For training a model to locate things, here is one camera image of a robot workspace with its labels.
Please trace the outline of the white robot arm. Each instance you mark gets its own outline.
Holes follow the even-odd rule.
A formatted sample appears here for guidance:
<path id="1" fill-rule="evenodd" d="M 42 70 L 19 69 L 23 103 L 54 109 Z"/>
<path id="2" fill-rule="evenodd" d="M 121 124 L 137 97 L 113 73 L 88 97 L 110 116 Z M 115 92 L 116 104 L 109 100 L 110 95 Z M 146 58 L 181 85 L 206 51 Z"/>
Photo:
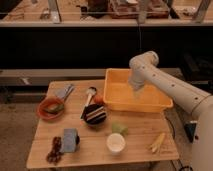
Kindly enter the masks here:
<path id="1" fill-rule="evenodd" d="M 137 91 L 149 81 L 197 120 L 190 166 L 193 171 L 213 171 L 213 95 L 163 72 L 158 63 L 154 51 L 133 57 L 130 85 Z"/>

